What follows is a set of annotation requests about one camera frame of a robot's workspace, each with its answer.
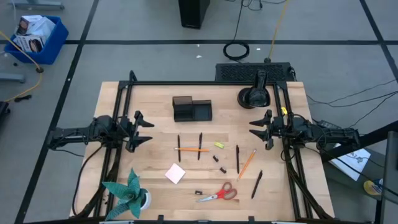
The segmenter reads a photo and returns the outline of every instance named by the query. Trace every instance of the yellow cable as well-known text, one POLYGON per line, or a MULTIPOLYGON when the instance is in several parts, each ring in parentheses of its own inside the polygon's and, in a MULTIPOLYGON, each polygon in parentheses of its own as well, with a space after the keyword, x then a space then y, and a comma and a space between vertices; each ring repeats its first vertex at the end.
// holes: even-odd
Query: yellow cable
MULTIPOLYGON (((12 40, 10 40, 10 38, 8 38, 3 32, 0 31, 0 35, 2 35, 6 40, 8 40, 8 42, 10 42, 16 49, 18 49, 21 53, 23 53, 27 58, 29 58, 29 60, 31 60, 31 61, 35 64, 35 66, 37 67, 38 70, 41 70, 41 69, 42 69, 42 68, 40 67, 40 65, 39 65, 38 63, 35 62, 35 60, 33 60, 27 53, 25 53, 23 50, 21 50, 21 49, 20 49, 12 40)), ((39 72, 39 80, 37 81, 36 85, 34 85, 32 88, 29 88, 29 89, 23 91, 22 93, 20 93, 20 94, 18 94, 18 95, 16 95, 16 96, 13 96, 12 98, 6 100, 6 102, 10 102, 11 100, 13 100, 13 99, 15 99, 15 98, 17 98, 17 97, 19 97, 19 96, 21 96, 21 95, 23 95, 23 94, 25 94, 25 93, 27 93, 27 92, 29 92, 29 91, 32 91, 33 89, 35 89, 36 87, 38 87, 38 86, 40 85, 40 82, 42 81, 42 79, 43 79, 43 73, 42 73, 42 72, 39 72)))
POLYGON ((274 36, 273 36, 273 38, 272 38, 272 43, 271 43, 271 49, 269 50, 269 55, 268 55, 268 57, 269 57, 270 59, 271 59, 271 57, 272 57, 272 52, 274 51, 274 42, 275 42, 275 39, 276 39, 276 35, 277 35, 277 33, 278 33, 278 28, 279 28, 280 23, 282 22, 282 19, 283 19, 284 16, 285 16, 285 11, 286 11, 286 9, 287 9, 288 3, 289 3, 289 0, 286 0, 285 5, 284 5, 284 9, 282 10, 282 14, 281 14, 280 17, 279 17, 278 24, 276 25, 276 28, 275 28, 274 36))

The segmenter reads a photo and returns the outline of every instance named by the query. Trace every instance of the gray floor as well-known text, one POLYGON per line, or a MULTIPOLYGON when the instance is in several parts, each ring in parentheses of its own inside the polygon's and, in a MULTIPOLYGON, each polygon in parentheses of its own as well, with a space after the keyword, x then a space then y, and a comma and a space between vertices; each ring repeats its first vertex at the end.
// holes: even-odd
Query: gray floor
MULTIPOLYGON (((12 7, 0 0, 0 30, 12 34, 12 7)), ((80 39, 92 0, 64 1, 64 11, 24 11, 23 14, 60 16, 70 32, 68 40, 80 39)), ((367 1, 384 39, 398 40, 394 21, 395 0, 367 1)), ((264 4, 262 11, 243 9, 237 39, 269 40, 283 4, 264 4)), ((200 30, 180 26, 177 0, 101 0, 88 33, 88 40, 200 40, 230 39, 236 27, 239 1, 213 0, 200 30)), ((280 27, 283 40, 377 40, 357 0, 291 0, 280 27)), ((45 65, 44 79, 32 92, 33 98, 12 103, 12 113, 0 130, 0 215, 2 223, 12 223, 24 196, 44 137, 48 130, 65 77, 77 45, 64 45, 53 65, 45 65)), ((223 45, 85 45, 78 62, 58 126, 83 126, 90 122, 101 82, 127 79, 133 69, 139 80, 214 80, 216 63, 230 62, 223 45)), ((245 62, 261 62, 270 45, 251 45, 245 62)), ((398 46, 388 46, 398 58, 398 46)), ((238 53, 241 49, 231 48, 238 53)), ((274 62, 290 62, 306 92, 320 101, 360 91, 393 80, 388 62, 378 45, 276 45, 274 62)), ((19 63, 12 55, 0 56, 0 72, 23 73, 25 84, 0 82, 0 100, 34 85, 38 76, 32 65, 19 63)), ((342 105, 397 90, 396 82, 340 102, 342 105)), ((315 119, 325 119, 342 127, 353 124, 380 100, 349 108, 311 105, 315 119)), ((398 117, 398 97, 387 100, 356 128, 367 133, 398 117)), ((83 154, 84 145, 68 150, 83 154)), ((384 153, 385 143, 371 146, 384 153)), ((67 218, 81 158, 50 151, 25 221, 67 218)), ((376 202, 335 182, 329 182, 336 216, 342 220, 372 221, 376 202)), ((391 213, 395 223, 397 215, 391 213)))

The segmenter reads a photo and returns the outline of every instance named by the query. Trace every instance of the white pot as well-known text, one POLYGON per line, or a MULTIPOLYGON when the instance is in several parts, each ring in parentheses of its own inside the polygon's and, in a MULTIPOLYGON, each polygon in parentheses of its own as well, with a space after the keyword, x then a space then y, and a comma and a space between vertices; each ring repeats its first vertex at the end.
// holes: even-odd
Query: white pot
POLYGON ((147 209, 147 208, 149 208, 150 203, 151 203, 151 201, 152 201, 152 197, 150 196, 150 193, 149 193, 148 190, 147 190, 147 192, 145 193, 145 196, 146 196, 146 201, 145 201, 145 203, 143 204, 143 206, 141 206, 141 211, 142 211, 142 210, 145 210, 145 209, 147 209))

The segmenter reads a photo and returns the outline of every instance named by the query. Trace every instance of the black marker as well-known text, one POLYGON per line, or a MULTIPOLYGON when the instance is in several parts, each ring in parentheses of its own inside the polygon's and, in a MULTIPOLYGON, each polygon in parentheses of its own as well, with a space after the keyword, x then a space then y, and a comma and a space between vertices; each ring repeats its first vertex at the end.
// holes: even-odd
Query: black marker
MULTIPOLYGON (((201 149, 201 137, 202 137, 202 133, 200 133, 199 135, 199 149, 201 149)), ((200 151, 198 151, 198 160, 200 159, 200 151)))
MULTIPOLYGON (((177 142, 178 142, 178 148, 181 148, 180 146, 180 135, 177 136, 177 142)), ((178 161, 181 162, 181 150, 178 151, 178 161)))
POLYGON ((236 145, 236 171, 239 174, 239 146, 236 145))
POLYGON ((259 177, 257 178, 257 181, 256 181, 256 186, 254 186, 253 193, 251 194, 251 198, 252 198, 252 199, 254 198, 254 195, 256 194, 256 190, 257 190, 257 187, 258 187, 259 182, 260 182, 260 180, 261 180, 261 177, 262 177, 262 170, 261 170, 260 173, 259 173, 259 177))

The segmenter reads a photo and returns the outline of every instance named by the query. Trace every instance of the yellow pencil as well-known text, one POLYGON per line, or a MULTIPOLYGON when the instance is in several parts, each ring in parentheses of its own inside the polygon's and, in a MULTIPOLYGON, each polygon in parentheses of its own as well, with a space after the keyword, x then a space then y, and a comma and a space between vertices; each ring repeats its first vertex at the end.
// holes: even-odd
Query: yellow pencil
POLYGON ((251 153, 251 155, 250 155, 248 161, 247 161, 246 164, 244 165, 243 170, 242 170, 242 172, 239 174, 239 177, 236 179, 236 181, 239 181, 240 178, 242 177, 242 175, 243 175, 244 171, 246 170, 246 168, 248 167, 248 165, 249 165, 251 159, 253 159, 254 153, 256 153, 256 149, 254 149, 254 151, 251 153))
POLYGON ((181 151, 200 151, 200 152, 208 152, 208 149, 194 149, 194 148, 174 148, 175 150, 181 150, 181 151))

